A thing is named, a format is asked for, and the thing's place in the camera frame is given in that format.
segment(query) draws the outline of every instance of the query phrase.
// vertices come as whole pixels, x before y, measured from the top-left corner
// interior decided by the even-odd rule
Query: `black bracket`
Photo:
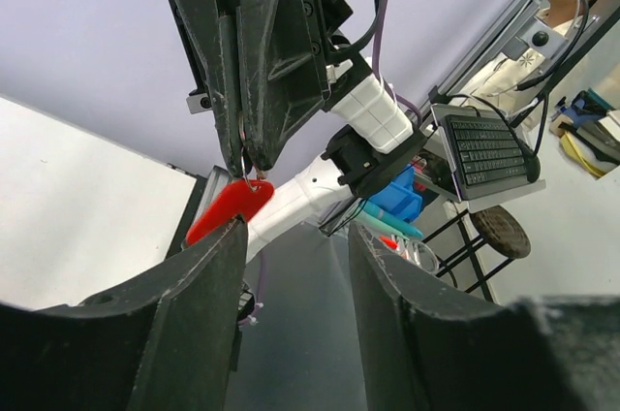
[[[424,148],[426,141],[422,131],[416,130],[390,154],[382,154],[352,127],[346,126],[329,141],[321,157],[331,159],[343,172],[339,184],[349,185],[354,196],[368,199],[386,188]]]

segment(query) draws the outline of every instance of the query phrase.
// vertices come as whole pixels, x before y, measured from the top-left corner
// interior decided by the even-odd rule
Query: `gray surface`
[[[306,224],[265,256],[264,309],[244,329],[226,410],[366,409],[347,241]],[[247,269],[253,286],[258,262]]]

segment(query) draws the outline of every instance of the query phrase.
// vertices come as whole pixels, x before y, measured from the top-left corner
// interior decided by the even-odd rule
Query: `teal marker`
[[[408,224],[407,222],[400,220],[398,217],[394,217],[392,214],[381,209],[380,207],[378,207],[377,205],[375,205],[374,203],[370,201],[366,202],[363,210],[364,212],[369,214],[371,217],[374,217],[375,219],[380,220],[384,224],[387,224],[390,227],[394,228],[395,230],[401,232],[402,234],[405,234],[407,237],[412,237],[412,238],[417,238],[417,239],[422,239],[424,237],[424,234],[420,230],[418,230],[416,227],[414,227],[411,224]]]
[[[375,229],[377,232],[379,232],[382,235],[385,235],[385,236],[394,235],[396,237],[409,239],[409,237],[407,237],[402,232],[394,229],[390,225],[382,222],[381,220],[376,219],[375,217],[373,217],[372,215],[370,215],[369,213],[365,211],[362,211],[359,213],[359,215],[356,217],[356,221],[358,221],[360,224],[363,224],[365,226],[372,227],[373,229]]]

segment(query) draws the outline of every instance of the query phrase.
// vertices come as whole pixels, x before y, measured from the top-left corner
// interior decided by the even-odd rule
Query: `round stool seat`
[[[530,239],[512,215],[496,205],[470,214],[472,224],[486,243],[509,259],[523,259],[532,251]]]

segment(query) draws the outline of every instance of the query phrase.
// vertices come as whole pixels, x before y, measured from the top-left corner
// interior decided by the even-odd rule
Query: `scuffed black surface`
[[[268,171],[331,90],[342,97],[345,81],[329,86],[325,54],[351,14],[343,0],[169,1],[196,80],[192,92],[210,101],[233,176],[242,175],[240,117],[246,159]]]
[[[368,409],[620,409],[619,300],[502,308],[349,241]]]
[[[0,305],[0,408],[222,409],[246,245],[230,224],[82,306]]]

